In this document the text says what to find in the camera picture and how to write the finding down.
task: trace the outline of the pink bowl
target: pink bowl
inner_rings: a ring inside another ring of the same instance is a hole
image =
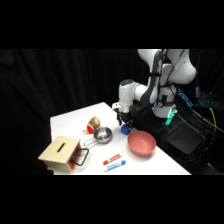
[[[156,140],[144,131],[135,131],[128,136],[128,145],[138,156],[148,156],[156,148]]]

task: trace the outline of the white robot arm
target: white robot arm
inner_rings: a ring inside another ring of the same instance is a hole
[[[161,49],[140,49],[140,57],[149,65],[148,86],[141,85],[133,80],[124,80],[120,83],[118,103],[113,104],[112,109],[117,112],[117,119],[122,124],[125,122],[132,128],[131,106],[134,100],[144,104],[154,103],[158,97],[158,86],[162,71],[163,53]]]
[[[145,105],[155,103],[153,112],[159,118],[171,121],[177,112],[174,104],[176,88],[172,83],[188,84],[194,80],[196,70],[189,58],[189,49],[139,49],[138,54],[149,65],[148,85],[141,85],[133,80],[120,83],[118,103],[112,109],[117,112],[117,119],[132,128],[131,106],[137,100]],[[164,64],[165,54],[172,64]]]

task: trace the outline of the black backdrop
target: black backdrop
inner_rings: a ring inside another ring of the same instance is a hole
[[[224,50],[190,55],[202,90],[223,95]],[[1,173],[51,174],[37,160],[51,142],[49,118],[99,102],[111,105],[120,81],[146,84],[148,69],[136,49],[0,50]]]

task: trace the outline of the red marker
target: red marker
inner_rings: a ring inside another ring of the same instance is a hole
[[[118,155],[116,155],[116,156],[114,156],[114,157],[112,157],[112,158],[110,158],[110,159],[104,161],[104,162],[103,162],[103,165],[107,165],[108,163],[111,163],[111,162],[113,162],[114,160],[119,159],[120,157],[122,157],[122,155],[121,155],[121,154],[118,154]]]

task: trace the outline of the white surface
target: white surface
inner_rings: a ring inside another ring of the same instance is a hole
[[[82,133],[92,117],[98,117],[101,127],[109,127],[113,132],[111,141],[106,144],[98,144],[90,149],[85,164],[76,166],[73,175],[190,175],[178,163],[156,147],[148,158],[142,158],[133,154],[127,144],[127,136],[120,133],[121,127],[116,120],[117,115],[105,103],[77,110],[71,113],[51,118],[52,140],[57,136],[81,138],[83,142],[92,138],[92,135]],[[126,160],[122,167],[105,172],[103,162],[108,158],[121,153],[123,156],[110,163]],[[55,175],[68,175],[54,172]]]

